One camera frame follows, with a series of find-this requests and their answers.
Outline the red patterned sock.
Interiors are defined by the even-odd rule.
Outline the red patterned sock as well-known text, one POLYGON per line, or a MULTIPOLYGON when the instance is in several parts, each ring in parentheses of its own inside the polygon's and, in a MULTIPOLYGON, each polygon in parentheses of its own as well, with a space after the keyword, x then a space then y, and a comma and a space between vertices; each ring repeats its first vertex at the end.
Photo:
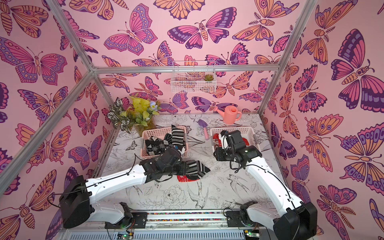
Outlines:
POLYGON ((219 138, 219 134, 214 134, 213 135, 213 142, 214 142, 214 150, 216 148, 222 148, 222 141, 221 139, 219 138))

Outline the red snowflake bird sock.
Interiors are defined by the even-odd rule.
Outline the red snowflake bird sock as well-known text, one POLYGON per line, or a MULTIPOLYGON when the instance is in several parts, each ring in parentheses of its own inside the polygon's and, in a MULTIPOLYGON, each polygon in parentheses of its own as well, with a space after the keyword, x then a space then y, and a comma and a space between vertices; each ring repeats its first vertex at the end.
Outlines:
POLYGON ((178 180, 180 183, 187 183, 187 182, 194 182, 194 181, 197 181, 198 178, 185 175, 185 176, 177 176, 177 180, 178 180))

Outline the black grey striped sock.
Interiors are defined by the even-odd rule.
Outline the black grey striped sock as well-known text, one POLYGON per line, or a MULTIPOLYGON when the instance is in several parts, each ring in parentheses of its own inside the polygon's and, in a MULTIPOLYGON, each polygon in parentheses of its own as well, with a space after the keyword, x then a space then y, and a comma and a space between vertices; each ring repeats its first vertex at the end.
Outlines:
POLYGON ((186 161, 186 166, 185 173, 188 181, 200 180, 211 171, 206 165, 196 160, 186 161))

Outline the black white striped sock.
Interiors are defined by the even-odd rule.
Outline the black white striped sock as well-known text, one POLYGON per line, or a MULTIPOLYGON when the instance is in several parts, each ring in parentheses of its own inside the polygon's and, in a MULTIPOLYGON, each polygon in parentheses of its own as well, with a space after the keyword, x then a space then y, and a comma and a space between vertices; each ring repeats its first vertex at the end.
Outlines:
POLYGON ((172 125, 172 145, 177 150, 183 150, 186 148, 186 142, 185 142, 185 132, 182 129, 177 128, 176 126, 172 125))

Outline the black plaid sock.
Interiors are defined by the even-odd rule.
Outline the black plaid sock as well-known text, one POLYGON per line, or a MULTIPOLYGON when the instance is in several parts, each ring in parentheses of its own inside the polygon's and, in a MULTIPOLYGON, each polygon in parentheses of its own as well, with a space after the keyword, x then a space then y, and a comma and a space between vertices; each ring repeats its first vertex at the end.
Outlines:
POLYGON ((163 150, 163 152, 165 152, 167 149, 174 149, 174 145, 173 145, 173 136, 172 134, 169 134, 167 133, 162 141, 162 143, 160 144, 160 147, 161 149, 163 150))

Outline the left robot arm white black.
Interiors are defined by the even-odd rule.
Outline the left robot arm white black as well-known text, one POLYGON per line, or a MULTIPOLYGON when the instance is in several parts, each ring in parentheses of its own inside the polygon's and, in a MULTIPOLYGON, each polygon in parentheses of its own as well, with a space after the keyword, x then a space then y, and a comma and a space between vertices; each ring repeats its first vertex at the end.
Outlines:
POLYGON ((117 224, 129 216, 128 206, 109 206, 100 200, 129 187, 159 181, 163 176, 185 176, 189 169, 180 151, 167 149, 156 158, 140 161, 115 174, 87 180, 75 177, 59 198, 63 227, 72 229, 85 222, 117 224))

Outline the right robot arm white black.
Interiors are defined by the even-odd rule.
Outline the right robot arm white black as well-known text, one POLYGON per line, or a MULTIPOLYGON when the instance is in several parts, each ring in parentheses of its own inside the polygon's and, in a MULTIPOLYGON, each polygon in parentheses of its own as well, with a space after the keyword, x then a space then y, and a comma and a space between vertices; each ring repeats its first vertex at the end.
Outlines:
POLYGON ((215 157, 218 161, 238 163, 260 184, 274 205, 274 210, 249 202, 244 210, 247 221, 272 230, 279 240, 308 240, 317 234, 318 210, 304 203, 267 164, 258 147, 247 145, 240 131, 219 133, 222 143, 215 157))

